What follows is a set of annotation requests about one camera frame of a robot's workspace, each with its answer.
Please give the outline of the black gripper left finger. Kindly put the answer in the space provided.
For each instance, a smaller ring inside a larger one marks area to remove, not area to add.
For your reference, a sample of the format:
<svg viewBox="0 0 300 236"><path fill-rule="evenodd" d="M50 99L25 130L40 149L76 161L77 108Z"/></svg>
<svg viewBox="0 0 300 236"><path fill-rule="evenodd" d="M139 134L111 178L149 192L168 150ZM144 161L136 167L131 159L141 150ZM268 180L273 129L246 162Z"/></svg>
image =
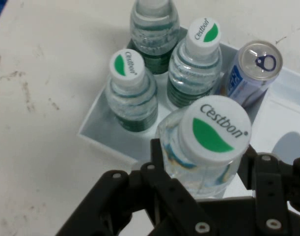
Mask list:
<svg viewBox="0 0 300 236"><path fill-rule="evenodd" d="M164 170L159 139L151 159L130 174L105 172L57 232L58 236L117 236L132 214L145 210L152 236L212 236L214 223L184 186Z"/></svg>

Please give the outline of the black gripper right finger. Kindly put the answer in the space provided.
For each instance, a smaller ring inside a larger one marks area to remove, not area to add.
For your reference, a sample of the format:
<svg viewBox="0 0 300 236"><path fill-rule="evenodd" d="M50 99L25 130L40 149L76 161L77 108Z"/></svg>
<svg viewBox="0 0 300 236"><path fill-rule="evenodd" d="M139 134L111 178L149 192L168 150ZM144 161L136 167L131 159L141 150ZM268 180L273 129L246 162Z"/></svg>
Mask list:
<svg viewBox="0 0 300 236"><path fill-rule="evenodd" d="M300 157L286 164L276 155L248 146L239 177L255 193L255 230L258 236L300 236Z"/></svg>

